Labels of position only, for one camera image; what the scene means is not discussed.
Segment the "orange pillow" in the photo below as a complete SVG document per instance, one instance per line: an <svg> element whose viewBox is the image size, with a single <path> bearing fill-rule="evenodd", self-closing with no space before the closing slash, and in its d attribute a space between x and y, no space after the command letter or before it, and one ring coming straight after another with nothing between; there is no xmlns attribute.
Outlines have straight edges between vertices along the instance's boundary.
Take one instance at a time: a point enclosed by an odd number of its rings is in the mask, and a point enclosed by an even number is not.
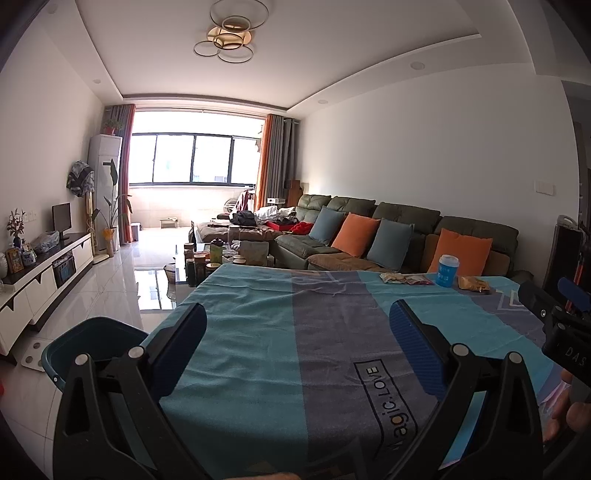
<svg viewBox="0 0 591 480"><path fill-rule="evenodd" d="M361 257L374 238L378 227L379 219L350 213L345 218L331 247L338 248L351 257Z"/></svg>
<svg viewBox="0 0 591 480"><path fill-rule="evenodd" d="M460 235L442 228L429 272L437 271L439 257L453 255L460 261L460 266L457 269L458 275L482 275L491 246L492 238Z"/></svg>

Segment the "window frame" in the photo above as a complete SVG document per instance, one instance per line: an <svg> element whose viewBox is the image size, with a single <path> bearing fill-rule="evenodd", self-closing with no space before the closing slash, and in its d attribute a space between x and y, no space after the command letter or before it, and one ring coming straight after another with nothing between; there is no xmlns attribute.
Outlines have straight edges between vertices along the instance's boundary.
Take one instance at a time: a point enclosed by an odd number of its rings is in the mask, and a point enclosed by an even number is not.
<svg viewBox="0 0 591 480"><path fill-rule="evenodd" d="M191 153L191 169L189 173L189 181L154 181L154 167L155 167L155 160L156 160L156 150L158 147L158 135L184 135L184 136L191 136L193 137L193 152ZM193 185L193 186L212 186L212 187L255 187L255 183L232 183L232 166L234 163L234 140L241 139L241 140L260 140L257 137L243 137L241 135L222 135L222 134L198 134L198 133L189 133L189 132L139 132L136 134L132 134L132 137L146 137L146 136L153 136L156 137L154 141L154 153L152 155L152 181L151 182L139 182L139 183L129 183L130 187L154 187L154 186L183 186L183 185ZM228 157L228 181L192 181L193 180L193 167L195 165L195 146L197 145L197 137L222 137L222 138L229 138L230 139L230 152Z"/></svg>

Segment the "gray curtain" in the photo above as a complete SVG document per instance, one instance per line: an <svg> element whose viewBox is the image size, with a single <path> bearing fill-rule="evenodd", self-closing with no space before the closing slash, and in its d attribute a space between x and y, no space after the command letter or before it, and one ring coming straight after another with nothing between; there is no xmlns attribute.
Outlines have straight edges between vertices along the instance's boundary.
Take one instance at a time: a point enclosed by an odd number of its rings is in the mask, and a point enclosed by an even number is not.
<svg viewBox="0 0 591 480"><path fill-rule="evenodd" d="M297 141L299 122L293 118L270 115L271 133L267 161L267 188L264 203L268 198L285 197L285 181L293 180L296 173Z"/></svg>

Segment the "glossy tile floor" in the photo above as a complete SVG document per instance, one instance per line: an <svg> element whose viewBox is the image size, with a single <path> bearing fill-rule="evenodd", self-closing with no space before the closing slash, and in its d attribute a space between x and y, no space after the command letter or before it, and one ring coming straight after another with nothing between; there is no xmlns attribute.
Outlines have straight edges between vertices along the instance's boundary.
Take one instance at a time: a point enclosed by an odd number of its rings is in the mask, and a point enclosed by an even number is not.
<svg viewBox="0 0 591 480"><path fill-rule="evenodd" d="M83 320L106 316L151 332L176 307L164 264L188 228L145 229L139 242L124 245L114 258L95 265L67 295L39 333L26 330L13 347L20 362L30 339L54 340ZM0 410L37 466L53 478L53 435L61 392L44 372L0 362L4 395Z"/></svg>

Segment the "cup lid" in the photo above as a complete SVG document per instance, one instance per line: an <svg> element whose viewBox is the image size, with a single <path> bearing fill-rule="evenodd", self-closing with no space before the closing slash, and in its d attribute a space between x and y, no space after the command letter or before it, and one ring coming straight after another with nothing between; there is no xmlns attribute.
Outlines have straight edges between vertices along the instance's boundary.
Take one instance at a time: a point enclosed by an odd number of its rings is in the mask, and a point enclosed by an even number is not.
<svg viewBox="0 0 591 480"><path fill-rule="evenodd" d="M442 255L439 257L439 263L447 266L447 267L459 267L460 261L457 257L453 255Z"/></svg>

